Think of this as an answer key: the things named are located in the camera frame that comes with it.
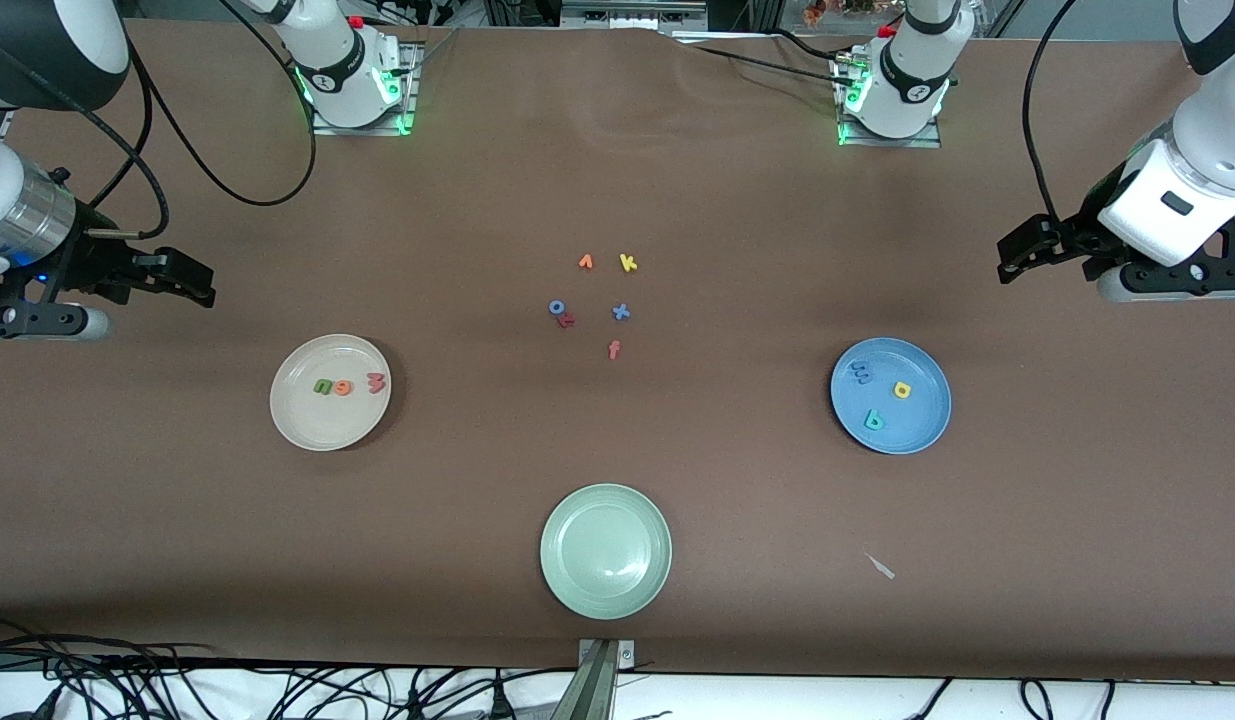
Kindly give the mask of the beige brown plate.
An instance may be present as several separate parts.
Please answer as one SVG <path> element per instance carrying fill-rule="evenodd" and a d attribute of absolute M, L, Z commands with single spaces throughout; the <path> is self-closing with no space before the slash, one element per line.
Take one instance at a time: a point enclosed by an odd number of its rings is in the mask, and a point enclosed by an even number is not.
<path fill-rule="evenodd" d="M 366 374 L 380 372 L 387 387 L 367 391 Z M 316 395 L 317 379 L 354 383 L 350 396 Z M 270 382 L 270 420 L 291 445 L 314 452 L 348 448 L 366 438 L 385 416 L 393 383 L 385 354 L 354 333 L 325 333 L 303 343 L 279 366 Z"/>

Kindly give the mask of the blue plate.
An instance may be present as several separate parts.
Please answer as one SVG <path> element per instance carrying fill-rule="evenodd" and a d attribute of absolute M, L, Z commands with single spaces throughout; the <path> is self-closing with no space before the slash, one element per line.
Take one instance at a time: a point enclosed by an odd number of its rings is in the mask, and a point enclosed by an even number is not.
<path fill-rule="evenodd" d="M 865 359 L 874 379 L 853 382 L 848 366 Z M 906 382 L 911 396 L 893 396 L 893 383 Z M 841 429 L 878 454 L 918 454 L 941 438 L 952 416 L 952 391 L 945 373 L 927 351 L 899 338 L 874 337 L 848 347 L 827 378 L 827 401 Z M 885 419 L 885 429 L 865 429 L 869 409 Z"/>

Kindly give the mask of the orange background object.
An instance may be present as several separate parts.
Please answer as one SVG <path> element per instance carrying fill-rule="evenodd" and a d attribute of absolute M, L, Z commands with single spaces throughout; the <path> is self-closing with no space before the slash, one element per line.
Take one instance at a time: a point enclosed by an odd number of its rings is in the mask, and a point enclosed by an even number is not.
<path fill-rule="evenodd" d="M 892 6 L 892 0 L 806 0 L 802 19 L 805 27 L 815 28 L 823 23 L 874 20 Z"/>

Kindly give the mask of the brown table cover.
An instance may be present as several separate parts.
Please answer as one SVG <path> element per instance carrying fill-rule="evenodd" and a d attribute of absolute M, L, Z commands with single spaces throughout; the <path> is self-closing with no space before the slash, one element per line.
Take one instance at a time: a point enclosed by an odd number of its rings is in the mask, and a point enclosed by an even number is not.
<path fill-rule="evenodd" d="M 0 341 L 0 617 L 246 659 L 564 666 L 613 637 L 655 671 L 1234 679 L 1235 301 L 1110 304 L 1079 263 L 998 283 L 1039 210 L 1032 51 L 969 44 L 940 149 L 873 149 L 810 79 L 652 32 L 462 31 L 412 135 L 320 138 L 278 207 L 159 120 L 161 243 L 216 304 L 135 293 L 104 341 Z M 393 388 L 314 452 L 269 391 L 325 333 Z M 950 384 L 918 454 L 829 406 L 874 337 Z M 673 542 L 614 621 L 538 564 L 600 483 Z"/>

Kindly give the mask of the grey background equipment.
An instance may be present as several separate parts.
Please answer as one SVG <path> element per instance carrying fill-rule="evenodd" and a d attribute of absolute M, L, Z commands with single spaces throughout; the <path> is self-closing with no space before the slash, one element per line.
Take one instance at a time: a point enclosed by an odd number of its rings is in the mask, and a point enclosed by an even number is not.
<path fill-rule="evenodd" d="M 561 0 L 561 28 L 706 32 L 706 0 Z"/>

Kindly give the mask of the pale green plate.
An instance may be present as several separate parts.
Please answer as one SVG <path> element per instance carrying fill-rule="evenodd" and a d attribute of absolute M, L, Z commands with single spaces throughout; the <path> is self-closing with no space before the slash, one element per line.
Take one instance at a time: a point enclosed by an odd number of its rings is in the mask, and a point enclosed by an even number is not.
<path fill-rule="evenodd" d="M 669 524 L 632 487 L 592 484 L 550 511 L 538 564 L 564 608 L 598 621 L 643 611 L 662 592 L 673 562 Z"/>

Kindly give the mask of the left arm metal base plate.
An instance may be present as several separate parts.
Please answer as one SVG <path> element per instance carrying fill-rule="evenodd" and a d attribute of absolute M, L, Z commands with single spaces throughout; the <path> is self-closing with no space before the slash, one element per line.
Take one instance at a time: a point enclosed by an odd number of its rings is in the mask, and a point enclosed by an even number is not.
<path fill-rule="evenodd" d="M 937 114 L 942 109 L 942 98 L 946 88 L 936 95 L 932 107 L 923 111 L 902 110 L 902 119 L 910 120 L 923 117 L 925 123 L 918 132 L 906 137 L 890 137 L 881 135 L 869 128 L 865 120 L 860 117 L 860 111 L 879 110 L 878 103 L 868 100 L 869 91 L 883 86 L 882 82 L 876 82 L 872 72 L 872 56 L 869 44 L 853 44 L 850 49 L 840 51 L 835 59 L 829 61 L 832 78 L 846 79 L 846 85 L 836 86 L 835 106 L 837 111 L 839 143 L 861 144 L 874 147 L 902 147 L 902 149 L 940 149 L 940 127 Z"/>

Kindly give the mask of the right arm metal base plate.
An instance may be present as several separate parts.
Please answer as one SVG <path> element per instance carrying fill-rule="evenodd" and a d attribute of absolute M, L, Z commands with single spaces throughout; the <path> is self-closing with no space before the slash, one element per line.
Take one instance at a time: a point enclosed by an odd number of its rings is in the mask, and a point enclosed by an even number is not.
<path fill-rule="evenodd" d="M 408 136 L 417 110 L 425 46 L 375 28 L 357 28 L 364 44 L 358 65 L 337 79 L 296 69 L 319 135 Z"/>

